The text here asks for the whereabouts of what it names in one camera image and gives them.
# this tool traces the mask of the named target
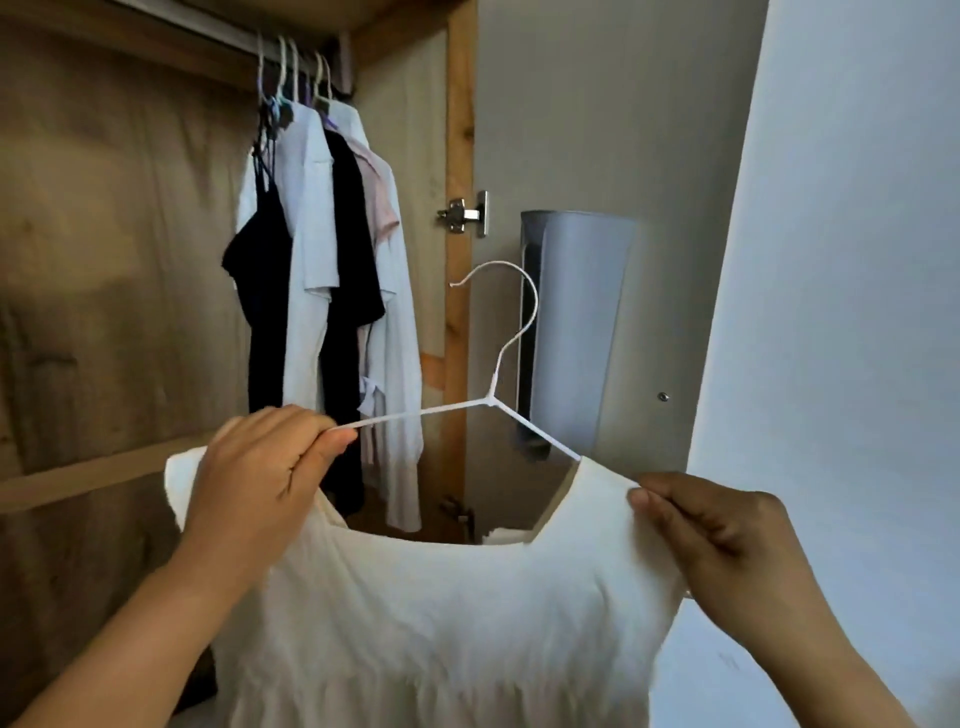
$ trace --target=white shirt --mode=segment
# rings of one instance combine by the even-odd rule
[[[359,144],[366,149],[365,158],[386,181],[391,204],[399,219],[400,203],[393,170],[370,152],[356,109],[334,101],[330,103],[329,118],[351,147]],[[360,411],[367,417],[417,412],[422,407],[423,379],[402,224],[394,227],[388,239],[377,245],[376,273],[386,315],[371,326],[367,371],[361,373],[365,389]],[[411,417],[373,427],[379,464],[377,485],[387,503],[387,524],[404,531],[419,531],[417,463],[423,453],[420,418]]]
[[[202,449],[167,462],[182,527]],[[654,659],[684,584],[587,459],[525,543],[351,531],[326,498],[214,640],[231,728],[647,725]]]
[[[340,284],[333,156],[320,115],[303,104],[294,104],[293,112],[293,122],[277,138],[274,163],[277,191],[293,237],[283,403],[323,411],[318,357],[326,334],[330,289]],[[253,175],[250,156],[237,210],[238,230],[256,211]]]

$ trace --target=finger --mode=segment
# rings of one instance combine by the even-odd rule
[[[256,412],[253,412],[251,415],[247,415],[240,419],[239,426],[235,430],[237,434],[241,432],[250,432],[258,423],[262,422],[265,418],[270,417],[274,412],[276,412],[276,407],[263,407],[258,409]]]
[[[284,467],[293,469],[322,432],[335,427],[326,415],[307,409],[278,420],[274,428],[262,436],[262,444],[269,448]]]
[[[294,466],[290,476],[290,485],[294,493],[316,491],[333,461],[338,455],[342,455],[349,444],[356,439],[355,429],[328,429],[314,440],[313,445],[300,458],[300,462]]]
[[[285,404],[282,407],[266,407],[260,410],[264,413],[262,416],[255,420],[251,418],[245,431],[253,439],[265,437],[287,420],[296,417],[301,412],[309,411],[303,409],[303,407],[297,407],[295,404]]]
[[[220,429],[217,430],[217,433],[210,439],[210,442],[207,446],[216,445],[218,442],[227,437],[228,433],[234,430],[240,423],[243,422],[243,418],[239,415],[237,417],[231,417],[229,420],[221,425]]]
[[[646,473],[637,483],[641,488],[672,501],[708,529],[733,518],[742,496],[741,491],[685,473]]]
[[[713,546],[669,500],[642,488],[634,488],[628,498],[634,510],[646,517],[666,541],[684,574],[710,555]]]

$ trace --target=closet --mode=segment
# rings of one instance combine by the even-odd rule
[[[396,175],[423,404],[465,400],[469,293],[445,284],[470,235],[436,217],[473,199],[475,0],[194,5],[273,45],[348,37],[350,103]],[[246,411],[249,329],[220,262],[257,59],[157,9],[181,6],[0,0],[0,724],[168,558],[166,458]],[[440,504],[463,499],[466,427],[424,423],[419,538],[463,538]],[[382,528],[375,500],[353,520]]]

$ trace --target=hand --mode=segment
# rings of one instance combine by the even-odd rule
[[[287,405],[221,427],[197,471],[171,567],[228,600],[243,595],[300,533],[330,463],[356,439],[333,426]]]
[[[639,484],[630,502],[669,545],[693,598],[762,666],[852,651],[779,499],[680,473]]]

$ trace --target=hanging clothes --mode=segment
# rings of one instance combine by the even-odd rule
[[[390,234],[400,224],[399,214],[394,210],[390,201],[390,187],[388,181],[384,179],[379,172],[379,165],[386,166],[386,162],[379,159],[363,144],[355,139],[347,139],[350,150],[356,157],[357,165],[360,167],[360,176],[363,178],[364,199],[367,201],[367,226],[370,228],[370,235],[373,245],[376,248],[381,243],[390,239]],[[360,348],[360,391],[365,400],[368,400],[366,409],[372,411],[372,397],[375,387],[367,378],[367,347],[370,341],[370,326],[360,328],[358,345]],[[361,459],[366,473],[371,472],[371,467],[375,466],[375,445],[373,442],[373,430],[364,427],[360,430],[360,450]]]
[[[370,151],[356,109],[338,101],[329,105],[329,119],[355,152],[369,161],[389,191],[390,204],[400,219],[396,180],[390,166]],[[397,224],[376,246],[376,271],[386,315],[373,323],[366,348],[366,370],[361,413],[366,417],[419,410],[422,397],[420,347],[414,317],[413,289],[407,263],[403,227]],[[419,418],[373,426],[378,481],[387,504],[387,524],[404,531],[420,530],[417,464],[423,452]]]
[[[167,462],[182,527],[203,450]],[[637,728],[684,583],[586,458],[524,543],[452,546],[351,531],[322,494],[213,642],[219,722]]]
[[[324,130],[333,155],[333,207],[340,282],[331,291],[326,335],[320,351],[324,412],[338,425],[360,419],[358,330],[385,313],[373,258],[367,204],[360,168],[337,133]],[[348,516],[364,504],[360,443],[354,442],[333,461],[322,484],[337,510]]]
[[[293,253],[287,300],[282,404],[323,411],[318,385],[331,291],[340,284],[333,203],[333,157],[320,115],[293,104],[293,120],[276,141],[275,178]],[[241,228],[256,210],[253,159],[237,209]]]
[[[250,411],[283,404],[283,368],[287,336],[287,289],[293,239],[280,201],[276,178],[265,156],[270,111],[260,110],[260,126],[250,155],[252,199],[249,213],[224,252],[223,267],[233,278],[251,329],[247,393]]]

